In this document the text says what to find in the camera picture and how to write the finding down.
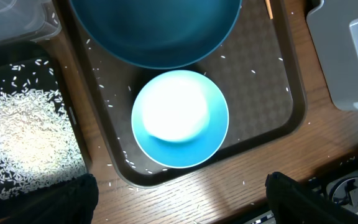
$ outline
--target teal bowl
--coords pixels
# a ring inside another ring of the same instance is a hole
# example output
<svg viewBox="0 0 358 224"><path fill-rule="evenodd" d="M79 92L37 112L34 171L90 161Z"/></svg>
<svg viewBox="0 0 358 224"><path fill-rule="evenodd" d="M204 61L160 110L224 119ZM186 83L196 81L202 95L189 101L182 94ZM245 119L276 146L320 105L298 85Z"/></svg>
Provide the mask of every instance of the teal bowl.
<svg viewBox="0 0 358 224"><path fill-rule="evenodd" d="M172 89L179 95L169 93ZM131 123L136 142L149 158L166 167L187 168L206 161L221 147L229 127L229 110L222 92L209 78L175 70L143 87Z"/></svg>
<svg viewBox="0 0 358 224"><path fill-rule="evenodd" d="M117 58L144 68L195 63L218 48L241 0L70 0L89 35Z"/></svg>

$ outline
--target tray rim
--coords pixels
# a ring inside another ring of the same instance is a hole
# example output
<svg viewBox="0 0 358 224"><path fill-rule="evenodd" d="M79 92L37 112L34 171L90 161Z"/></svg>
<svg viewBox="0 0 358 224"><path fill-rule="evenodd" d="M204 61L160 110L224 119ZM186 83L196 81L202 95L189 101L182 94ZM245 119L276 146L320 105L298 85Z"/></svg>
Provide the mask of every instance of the tray rim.
<svg viewBox="0 0 358 224"><path fill-rule="evenodd" d="M90 64L88 55L86 54L85 46L83 45L81 39L78 38L78 36L80 36L79 35L80 27L78 27L80 26L80 23L78 21L76 22L77 19L75 18L75 13L73 12L73 9L70 6L70 0L63 0L63 1L54 0L54 3L59 18L61 18L63 31L69 40L67 42L67 45L69 46L73 54L73 59L77 66L78 73L81 78L81 82L83 83L86 95L88 97L89 104L92 107L95 120L99 126L100 133L102 135L102 138L106 145L106 149L108 150L108 153L112 160L114 169L117 175L123 181L127 182L130 185L139 188L144 188L144 189L154 188L163 185L167 182L173 181L177 178L190 175L197 170L204 169L211 165L220 164L222 161L226 161L232 158L233 156L239 156L240 154L246 153L250 150L257 149L266 144L271 144L282 138L288 137L289 135L293 134L299 129L299 127L303 124L306 118L306 112L307 112L306 93L301 76L298 57L296 55L295 45L293 43L292 32L287 17L287 10L285 9L285 3L284 0L272 1L271 3L272 12L273 12L272 21L274 24L274 28L276 30L275 33L277 35L280 51L282 52L284 58L284 65L285 65L287 76L289 72L295 72L295 74L291 75L292 79L288 79L288 84L290 86L291 92L294 92L296 94L291 94L294 103L293 103L291 116L287 120L287 122L279 128L273 129L259 136L252 137L246 141L242 141L242 142L249 142L247 144L248 147L241 148L241 150L238 150L239 152L233 152L233 150L224 150L225 152L222 153L223 151L220 150L217 153L215 153L213 157L211 157L206 162L198 166L194 166L186 169L169 169L166 172L160 172L154 175L140 174L132 170L131 168L127 167L124 159L121 162L115 159L116 157L119 157L118 155L119 153L122 154L121 152L122 150L119 141L117 140L117 136L112 124L109 124L108 122L103 122L103 120L105 121L110 119L109 119L108 112L106 111L106 107L103 104L103 100L100 97L100 93L97 91L96 88L94 90L90 88L90 86L97 86L96 78L93 77L93 75L88 75L88 76L85 75L86 72L87 73L92 72L92 66ZM266 136L271 136L269 138L271 140L267 142L263 141L262 139L265 138ZM233 149L234 148L233 146L229 146L225 149L230 149L230 148ZM217 157L220 156L221 154L226 154L226 155L222 155L223 158L218 159Z"/></svg>

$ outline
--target light blue plate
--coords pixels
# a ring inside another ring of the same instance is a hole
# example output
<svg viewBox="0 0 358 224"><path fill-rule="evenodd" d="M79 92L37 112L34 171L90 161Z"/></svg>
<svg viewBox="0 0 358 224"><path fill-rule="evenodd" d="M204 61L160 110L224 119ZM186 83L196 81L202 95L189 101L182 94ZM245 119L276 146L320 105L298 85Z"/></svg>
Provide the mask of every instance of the light blue plate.
<svg viewBox="0 0 358 224"><path fill-rule="evenodd" d="M170 77L186 77L201 87L209 110L209 123L202 132L185 142L164 141L151 136L142 120L142 102L148 87ZM132 131L139 147L153 161L172 168L187 168L209 159L221 146L229 127L229 110L221 90L205 76L186 70L164 73L151 80L138 94L132 109Z"/></svg>

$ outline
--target chopstick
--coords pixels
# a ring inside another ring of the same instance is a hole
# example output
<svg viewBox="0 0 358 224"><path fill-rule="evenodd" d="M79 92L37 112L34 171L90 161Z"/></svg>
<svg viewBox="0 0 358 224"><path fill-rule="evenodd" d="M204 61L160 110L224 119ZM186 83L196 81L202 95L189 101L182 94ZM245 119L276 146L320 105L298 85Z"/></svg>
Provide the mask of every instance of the chopstick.
<svg viewBox="0 0 358 224"><path fill-rule="evenodd" d="M272 7L270 5L270 0L265 0L265 2L268 11L268 16L270 17L270 19L273 19L273 12L272 12Z"/></svg>

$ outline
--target brown plastic tray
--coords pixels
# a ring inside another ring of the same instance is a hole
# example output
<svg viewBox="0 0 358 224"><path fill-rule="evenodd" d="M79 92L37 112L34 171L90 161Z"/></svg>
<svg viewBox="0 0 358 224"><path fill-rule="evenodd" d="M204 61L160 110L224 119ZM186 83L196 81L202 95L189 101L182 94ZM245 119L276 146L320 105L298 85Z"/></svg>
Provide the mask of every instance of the brown plastic tray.
<svg viewBox="0 0 358 224"><path fill-rule="evenodd" d="M64 12L63 29L76 53L111 160L120 177L131 185L155 187L282 138L303 122L306 99L284 2L272 1L274 19L270 20L264 1L244 1L222 46L202 61L182 68L206 73L220 87L230 114L226 139L206 162L163 171L166 167L138 147L131 111L142 87L166 70L139 68L113 57L93 40L87 44L91 37L75 18L68 0L56 4Z"/></svg>

